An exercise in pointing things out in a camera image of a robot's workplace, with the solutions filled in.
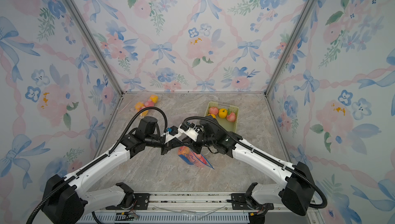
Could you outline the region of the orange peach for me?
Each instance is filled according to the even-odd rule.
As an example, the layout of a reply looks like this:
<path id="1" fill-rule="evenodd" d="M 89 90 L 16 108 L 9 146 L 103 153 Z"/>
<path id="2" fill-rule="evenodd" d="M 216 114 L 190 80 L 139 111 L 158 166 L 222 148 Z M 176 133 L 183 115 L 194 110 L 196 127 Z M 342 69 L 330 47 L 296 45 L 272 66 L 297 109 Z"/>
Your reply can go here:
<path id="1" fill-rule="evenodd" d="M 190 148 L 186 146 L 182 146 L 178 149 L 178 155 L 179 157 L 185 161 L 187 164 L 192 164 L 192 162 L 189 160 L 189 155 L 190 155 Z"/>

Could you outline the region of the green plastic basket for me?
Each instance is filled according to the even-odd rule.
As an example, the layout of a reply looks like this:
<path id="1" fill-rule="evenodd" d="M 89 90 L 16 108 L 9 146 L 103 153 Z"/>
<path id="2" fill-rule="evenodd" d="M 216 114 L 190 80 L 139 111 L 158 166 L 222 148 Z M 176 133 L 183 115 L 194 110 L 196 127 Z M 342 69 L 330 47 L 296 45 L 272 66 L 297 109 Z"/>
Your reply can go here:
<path id="1" fill-rule="evenodd" d="M 239 107 L 210 101 L 204 116 L 216 118 L 227 131 L 237 132 Z"/>

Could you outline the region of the blue zipper clear bag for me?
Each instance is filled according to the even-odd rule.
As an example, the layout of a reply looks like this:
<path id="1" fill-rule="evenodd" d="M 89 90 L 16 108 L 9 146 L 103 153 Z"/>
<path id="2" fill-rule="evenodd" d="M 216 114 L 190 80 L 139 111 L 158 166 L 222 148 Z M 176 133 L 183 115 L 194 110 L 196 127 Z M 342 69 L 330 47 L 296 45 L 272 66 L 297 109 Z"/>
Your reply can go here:
<path id="1" fill-rule="evenodd" d="M 190 148 L 186 146 L 179 147 L 178 155 L 188 165 L 194 165 L 199 168 L 208 167 L 214 169 L 214 167 L 203 155 L 193 152 Z"/>

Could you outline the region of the pink zipper clear bag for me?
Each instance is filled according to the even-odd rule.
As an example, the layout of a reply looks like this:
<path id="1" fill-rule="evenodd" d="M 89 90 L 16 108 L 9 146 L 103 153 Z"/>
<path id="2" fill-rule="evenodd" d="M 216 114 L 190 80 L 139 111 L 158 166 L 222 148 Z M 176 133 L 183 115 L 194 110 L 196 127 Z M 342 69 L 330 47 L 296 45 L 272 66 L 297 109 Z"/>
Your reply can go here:
<path id="1" fill-rule="evenodd" d="M 117 117 L 131 118 L 140 110 L 156 106 L 159 96 L 152 92 L 131 92 L 122 97 L 122 102 L 117 112 Z"/>

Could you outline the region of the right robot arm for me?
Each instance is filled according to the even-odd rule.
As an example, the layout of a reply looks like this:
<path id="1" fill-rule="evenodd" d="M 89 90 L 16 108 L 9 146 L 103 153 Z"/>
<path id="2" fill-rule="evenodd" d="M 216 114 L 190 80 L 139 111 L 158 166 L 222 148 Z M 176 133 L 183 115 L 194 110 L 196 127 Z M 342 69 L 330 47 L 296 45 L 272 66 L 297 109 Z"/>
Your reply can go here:
<path id="1" fill-rule="evenodd" d="M 198 147 L 213 146 L 220 154 L 237 159 L 269 176 L 274 185 L 252 183 L 244 194 L 244 201 L 236 200 L 251 210 L 262 213 L 272 203 L 282 204 L 291 212 L 305 216 L 315 193 L 312 177 L 306 166 L 294 165 L 278 159 L 247 142 L 240 135 L 227 131 L 215 119 L 194 117 L 183 121 L 179 131 Z"/>

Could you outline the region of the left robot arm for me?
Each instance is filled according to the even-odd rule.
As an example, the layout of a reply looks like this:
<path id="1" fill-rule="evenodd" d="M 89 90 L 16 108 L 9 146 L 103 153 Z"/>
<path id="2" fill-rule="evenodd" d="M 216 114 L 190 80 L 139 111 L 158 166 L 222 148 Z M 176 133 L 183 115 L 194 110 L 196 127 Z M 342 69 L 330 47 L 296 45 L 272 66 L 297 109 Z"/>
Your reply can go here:
<path id="1" fill-rule="evenodd" d="M 156 118 L 144 117 L 138 127 L 121 136 L 110 150 L 95 160 L 66 176 L 52 176 L 37 209 L 54 224 L 75 224 L 82 216 L 110 206 L 129 210 L 135 206 L 136 199 L 126 183 L 94 192 L 89 189 L 146 147 L 160 148 L 164 155 L 169 150 L 193 144 L 197 137 L 189 123 L 160 132 Z"/>

